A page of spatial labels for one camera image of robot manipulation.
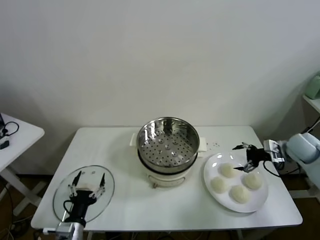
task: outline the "black cable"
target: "black cable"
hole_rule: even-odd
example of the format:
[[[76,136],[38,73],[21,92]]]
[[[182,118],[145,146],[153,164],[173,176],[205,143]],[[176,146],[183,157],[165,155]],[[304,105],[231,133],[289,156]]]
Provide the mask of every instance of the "black cable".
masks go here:
[[[233,240],[233,238],[232,238],[232,234],[231,234],[231,230],[229,230],[229,231],[227,231],[228,232],[228,234],[229,234],[229,238],[230,238],[230,240]]]
[[[267,160],[264,160],[264,161],[263,161],[263,167],[264,167],[264,169],[265,169],[268,173],[270,173],[270,174],[272,174],[273,176],[276,176],[276,177],[278,177],[278,178],[281,178],[281,176],[285,176],[285,175],[288,175],[288,174],[292,174],[292,173],[294,173],[294,172],[297,171],[297,170],[300,171],[300,169],[301,169],[300,165],[297,163],[298,168],[296,168],[295,170],[292,170],[292,171],[287,172],[287,173],[285,173],[285,174],[279,174],[279,175],[277,175],[277,174],[273,173],[272,171],[270,171],[269,169],[267,169],[267,167],[266,167],[266,161],[267,161]]]
[[[264,160],[264,161],[263,161],[263,167],[264,167],[264,169],[265,169],[268,173],[272,174],[273,176],[276,176],[276,177],[280,178],[279,175],[274,174],[272,171],[270,171],[270,170],[266,167],[266,161],[267,161],[267,160]]]
[[[310,132],[312,132],[313,131],[313,128],[317,125],[317,122],[320,120],[320,116],[315,120],[315,122],[311,125],[311,126],[308,126],[308,127],[306,127],[302,132],[301,132],[301,134],[305,134],[305,133],[307,133],[310,129],[310,131],[309,131],[309,133]]]
[[[208,236],[206,236],[206,240],[209,240],[212,231],[209,231]]]
[[[5,239],[5,237],[7,237],[8,236],[8,234],[9,234],[9,232],[7,232],[2,238],[0,238],[0,240],[3,240],[3,239]]]
[[[10,229],[12,236],[14,238],[21,238],[23,235],[25,235],[30,227],[30,221],[30,219],[25,219],[17,223],[13,222],[13,227]]]
[[[277,168],[278,170],[283,170],[285,168],[285,163],[281,162],[279,167]]]
[[[4,188],[6,189],[6,192],[9,195],[10,198],[10,204],[11,204],[11,225],[14,223],[14,202],[12,201],[12,197],[11,197],[11,193],[9,192],[9,189],[7,188],[6,184],[3,182],[3,180],[0,178],[0,182],[1,184],[4,186]]]
[[[8,121],[8,122],[3,126],[3,129],[4,129],[4,130],[6,129],[6,126],[7,126],[8,124],[15,124],[15,125],[16,125],[16,130],[15,130],[14,132],[10,133],[10,134],[6,134],[6,136],[11,136],[11,135],[15,134],[16,132],[18,132],[20,126],[19,126],[19,124],[16,123],[15,121]]]

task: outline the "wooden floor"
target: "wooden floor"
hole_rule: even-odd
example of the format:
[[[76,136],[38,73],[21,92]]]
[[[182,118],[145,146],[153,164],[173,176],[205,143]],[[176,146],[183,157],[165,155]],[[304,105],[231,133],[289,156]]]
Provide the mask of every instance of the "wooden floor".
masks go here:
[[[40,180],[44,179],[30,179],[30,178],[22,178],[22,182],[29,188],[33,188]],[[295,176],[286,176],[283,178],[283,182],[288,188],[288,190],[304,190],[308,188],[308,185],[304,181],[303,177],[295,177]],[[13,205],[16,206],[24,197],[21,193],[15,190],[13,187],[9,189]],[[309,199],[295,199],[295,204],[297,205],[302,217],[303,223],[299,226],[294,227],[283,227],[278,228],[271,234],[269,234],[265,239],[266,240],[314,240],[320,239],[320,204],[315,198]],[[15,217],[14,220],[19,220],[22,218],[26,218],[32,216],[36,210],[36,207],[29,204],[29,206],[21,213],[19,217]],[[11,224],[11,204],[10,198],[8,194],[0,201],[0,231],[5,228],[9,228]],[[245,236],[248,234],[250,230],[246,230],[243,232]],[[6,240],[7,231],[4,230],[0,233],[0,240]],[[26,234],[21,237],[17,237],[17,240],[32,240],[34,239],[35,230],[29,227]],[[111,239],[119,235],[119,233],[95,233],[93,235],[93,240],[101,240],[101,239]],[[135,240],[236,240],[237,234],[235,231],[206,231],[206,232],[172,232],[170,237],[166,237],[167,233],[160,232],[142,232],[139,233]],[[54,240],[54,236],[43,236],[40,235],[41,239],[44,240]],[[130,233],[121,233],[120,237],[115,238],[114,240],[129,240],[131,237]]]

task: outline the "white wall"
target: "white wall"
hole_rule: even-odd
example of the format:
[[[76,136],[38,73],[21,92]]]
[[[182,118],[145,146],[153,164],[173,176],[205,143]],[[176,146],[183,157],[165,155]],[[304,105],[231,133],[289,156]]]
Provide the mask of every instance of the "white wall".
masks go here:
[[[82,126],[304,128],[320,69],[318,0],[0,1],[0,111],[45,136],[21,173],[53,173]]]

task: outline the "power cord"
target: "power cord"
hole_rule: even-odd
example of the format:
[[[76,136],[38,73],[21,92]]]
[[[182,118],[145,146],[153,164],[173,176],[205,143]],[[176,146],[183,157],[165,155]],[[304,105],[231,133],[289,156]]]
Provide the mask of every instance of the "power cord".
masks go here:
[[[114,237],[111,237],[109,240],[113,240],[113,239],[116,239],[116,238],[119,238],[121,237],[121,234],[117,235],[117,236],[114,236]]]
[[[208,235],[206,236],[206,240],[209,240],[211,233],[212,231],[209,231]]]
[[[285,162],[281,162],[279,166],[276,167],[277,170],[283,170],[284,168],[285,168]]]
[[[308,126],[305,130],[303,130],[301,132],[301,134],[305,134],[305,133],[310,133],[312,132],[312,130],[315,128],[315,126],[320,123],[320,116],[315,120],[315,122],[311,125],[311,126]]]
[[[5,229],[3,229],[2,231],[0,231],[0,234],[1,234],[3,231],[5,231],[5,230],[7,230],[7,233],[6,233],[5,235],[3,235],[3,236],[0,238],[0,240],[5,239],[5,237],[6,237],[6,239],[9,239],[9,236],[11,236],[12,240],[14,240],[14,236],[12,236],[12,234],[11,234],[11,232],[10,232],[10,230],[9,230],[8,228],[5,228]]]
[[[292,170],[292,171],[290,171],[290,172],[287,172],[287,173],[285,173],[285,174],[279,174],[279,175],[277,175],[277,174],[273,173],[272,171],[270,171],[270,170],[267,168],[266,162],[267,162],[267,160],[264,160],[264,161],[263,161],[263,167],[264,167],[264,169],[265,169],[268,173],[270,173],[270,174],[272,174],[273,176],[276,176],[276,177],[278,177],[278,178],[281,178],[282,176],[285,176],[285,175],[292,174],[292,173],[294,173],[295,171],[298,171],[298,170],[299,170],[299,172],[301,171],[301,166],[296,162],[296,164],[297,164],[297,166],[298,166],[296,169],[294,169],[294,170]]]
[[[1,178],[0,178],[0,183],[3,185],[3,187],[7,191],[10,199],[10,205],[11,205],[11,223],[9,228],[5,228],[5,229],[8,229],[8,233],[6,234],[6,236],[9,237],[8,235],[10,235],[14,240],[15,238],[22,237],[28,231],[30,227],[30,218],[32,218],[33,215],[28,217],[23,217],[21,219],[18,219],[17,221],[14,221],[14,203],[13,203],[11,193]]]
[[[16,130],[15,130],[14,132],[10,133],[10,134],[7,134],[7,133],[8,133],[8,130],[6,129],[6,127],[7,127],[7,125],[9,125],[9,124],[15,124],[15,125],[16,125]],[[2,128],[2,133],[3,133],[4,136],[11,136],[11,135],[15,134],[16,132],[18,132],[19,128],[20,128],[19,124],[16,123],[15,121],[8,121],[8,122],[3,126],[3,128]]]

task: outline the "white table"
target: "white table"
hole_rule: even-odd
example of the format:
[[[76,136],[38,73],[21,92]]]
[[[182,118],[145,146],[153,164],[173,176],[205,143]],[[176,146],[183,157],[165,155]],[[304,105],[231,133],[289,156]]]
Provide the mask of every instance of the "white table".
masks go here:
[[[137,150],[129,146],[132,134],[138,130],[138,127],[80,128],[55,172],[31,226],[35,229],[57,226],[59,221],[51,207],[56,188],[69,173],[89,165],[108,168],[114,176],[115,191],[104,212],[87,223],[87,231],[231,230],[302,223],[302,216],[282,180],[267,173],[263,167],[259,170],[269,185],[269,196],[264,206],[254,213],[237,213],[214,200],[203,183],[204,157],[196,160],[191,176],[182,185],[151,188]],[[201,153],[202,156],[230,151],[241,142],[262,147],[249,126],[200,126],[196,130],[208,143],[208,151]],[[271,163],[267,167],[276,172]]]
[[[303,95],[303,99],[310,104],[318,113],[320,113],[320,98],[319,99],[311,99],[306,95]]]
[[[1,115],[4,123],[16,122],[17,124],[19,124],[18,132],[11,135],[9,138],[10,146],[0,150],[1,177],[3,177],[8,182],[7,187],[12,185],[26,197],[13,210],[13,214],[15,216],[18,216],[29,203],[32,203],[35,206],[39,205],[41,198],[36,194],[45,186],[45,183],[39,182],[37,186],[31,191],[19,180],[19,178],[13,173],[13,171],[9,169],[9,165],[14,160],[16,160],[16,158],[19,157],[23,152],[30,148],[36,141],[38,141],[45,134],[45,131],[40,127],[31,125],[14,117],[5,115],[3,113]],[[17,126],[15,124],[8,124],[7,129],[9,130],[9,133],[11,133],[17,129]],[[0,193],[0,199],[4,196],[5,193],[6,189],[4,189]]]

